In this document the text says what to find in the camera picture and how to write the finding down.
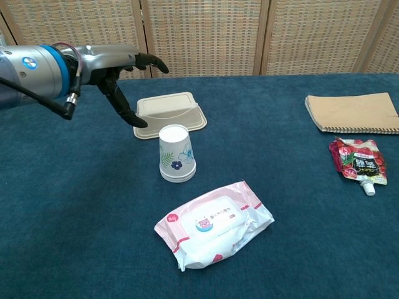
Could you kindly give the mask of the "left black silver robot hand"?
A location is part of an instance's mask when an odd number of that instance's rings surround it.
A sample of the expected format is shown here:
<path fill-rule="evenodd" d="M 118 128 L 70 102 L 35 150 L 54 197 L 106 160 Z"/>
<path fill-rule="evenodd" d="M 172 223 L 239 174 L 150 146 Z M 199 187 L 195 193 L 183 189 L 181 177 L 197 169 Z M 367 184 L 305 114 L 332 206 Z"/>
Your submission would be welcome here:
<path fill-rule="evenodd" d="M 117 81 L 121 71 L 131 72 L 134 68 L 146 70 L 149 65 L 167 74 L 169 70 L 166 64 L 159 57 L 140 52 L 129 44 L 80 45 L 77 50 L 83 61 L 82 84 L 97 86 L 117 114 L 130 126 L 146 128 L 147 122 L 131 110 Z"/>

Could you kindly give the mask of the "woven bamboo screen panel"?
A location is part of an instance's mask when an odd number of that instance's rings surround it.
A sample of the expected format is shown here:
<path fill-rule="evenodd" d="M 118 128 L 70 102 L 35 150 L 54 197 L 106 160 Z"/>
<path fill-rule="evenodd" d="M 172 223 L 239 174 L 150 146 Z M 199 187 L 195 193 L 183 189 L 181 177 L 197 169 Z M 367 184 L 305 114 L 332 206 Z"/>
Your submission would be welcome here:
<path fill-rule="evenodd" d="M 18 45 L 130 44 L 147 52 L 140 0 L 0 0 Z"/>
<path fill-rule="evenodd" d="M 352 72 L 399 74 L 399 0 L 381 0 Z"/>
<path fill-rule="evenodd" d="M 259 75 L 270 0 L 140 0 L 166 77 Z"/>
<path fill-rule="evenodd" d="M 263 75 L 352 73 L 387 0 L 268 0 Z"/>
<path fill-rule="evenodd" d="M 1 11 L 0 11 L 0 36 L 2 36 L 1 37 L 2 45 L 17 45 L 17 41 Z"/>

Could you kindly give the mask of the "beige lidded food container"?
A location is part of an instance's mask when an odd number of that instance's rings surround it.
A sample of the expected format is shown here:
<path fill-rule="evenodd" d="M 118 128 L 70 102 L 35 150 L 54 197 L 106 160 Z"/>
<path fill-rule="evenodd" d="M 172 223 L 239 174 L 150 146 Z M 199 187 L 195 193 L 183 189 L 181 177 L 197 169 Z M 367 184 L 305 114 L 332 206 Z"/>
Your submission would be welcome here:
<path fill-rule="evenodd" d="M 146 128 L 133 128 L 133 134 L 141 140 L 157 138 L 160 130 L 168 125 L 183 125 L 188 131 L 207 125 L 201 107 L 190 92 L 141 98 L 137 101 L 137 116 L 148 123 Z"/>

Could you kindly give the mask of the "blue felt table cloth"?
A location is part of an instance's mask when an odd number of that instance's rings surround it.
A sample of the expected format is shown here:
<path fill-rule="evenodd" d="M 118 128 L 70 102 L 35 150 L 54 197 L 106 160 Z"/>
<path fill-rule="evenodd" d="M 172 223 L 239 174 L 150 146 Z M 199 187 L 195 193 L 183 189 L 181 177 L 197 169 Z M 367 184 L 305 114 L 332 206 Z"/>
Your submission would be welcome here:
<path fill-rule="evenodd" d="M 195 176 L 159 173 L 95 87 L 72 121 L 39 105 L 0 112 L 0 299 L 399 299 L 399 135 L 373 135 L 388 184 L 365 195 L 336 172 L 308 95 L 387 92 L 399 74 L 120 81 L 138 99 L 191 92 Z M 181 271 L 155 224 L 210 190 L 246 181 L 274 223 L 233 257 Z"/>

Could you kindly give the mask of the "pink white wet wipes pack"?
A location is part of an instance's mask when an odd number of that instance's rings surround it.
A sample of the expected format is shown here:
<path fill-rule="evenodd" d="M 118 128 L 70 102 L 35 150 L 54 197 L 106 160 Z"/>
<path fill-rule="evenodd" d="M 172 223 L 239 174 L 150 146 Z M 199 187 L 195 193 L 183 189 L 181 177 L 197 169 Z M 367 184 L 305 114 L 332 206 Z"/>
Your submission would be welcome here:
<path fill-rule="evenodd" d="M 201 269 L 240 251 L 274 222 L 246 182 L 217 188 L 172 210 L 154 227 L 181 271 Z"/>

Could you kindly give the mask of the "tan spiral notebook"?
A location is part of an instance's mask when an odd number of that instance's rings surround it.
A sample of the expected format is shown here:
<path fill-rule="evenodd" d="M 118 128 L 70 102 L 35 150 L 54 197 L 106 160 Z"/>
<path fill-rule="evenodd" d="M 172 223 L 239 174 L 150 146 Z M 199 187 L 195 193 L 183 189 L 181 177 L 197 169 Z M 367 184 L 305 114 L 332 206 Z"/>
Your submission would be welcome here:
<path fill-rule="evenodd" d="M 309 95 L 304 103 L 320 131 L 399 135 L 399 114 L 387 92 L 345 97 Z"/>

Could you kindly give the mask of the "red spouted drink pouch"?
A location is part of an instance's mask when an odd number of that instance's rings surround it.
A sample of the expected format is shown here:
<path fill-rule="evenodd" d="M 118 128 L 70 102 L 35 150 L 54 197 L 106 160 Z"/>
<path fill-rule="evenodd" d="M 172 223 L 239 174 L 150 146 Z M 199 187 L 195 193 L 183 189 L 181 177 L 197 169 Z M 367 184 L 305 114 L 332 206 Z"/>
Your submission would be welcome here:
<path fill-rule="evenodd" d="M 350 140 L 336 137 L 329 144 L 336 171 L 358 181 L 368 196 L 375 195 L 375 185 L 387 185 L 387 166 L 374 140 Z"/>

